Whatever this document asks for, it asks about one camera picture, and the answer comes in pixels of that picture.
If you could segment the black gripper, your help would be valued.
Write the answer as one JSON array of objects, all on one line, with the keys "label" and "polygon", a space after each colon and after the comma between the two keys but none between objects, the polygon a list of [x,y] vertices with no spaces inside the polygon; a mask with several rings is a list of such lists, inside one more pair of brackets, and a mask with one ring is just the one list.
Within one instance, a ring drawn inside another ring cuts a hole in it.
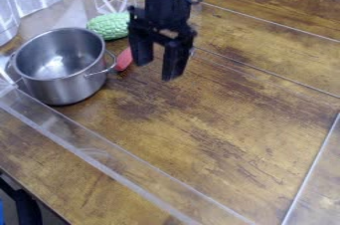
[{"label": "black gripper", "polygon": [[163,80],[184,73],[192,50],[195,30],[188,25],[194,0],[146,0],[144,7],[131,6],[130,43],[138,66],[154,60],[154,43],[166,46]]}]

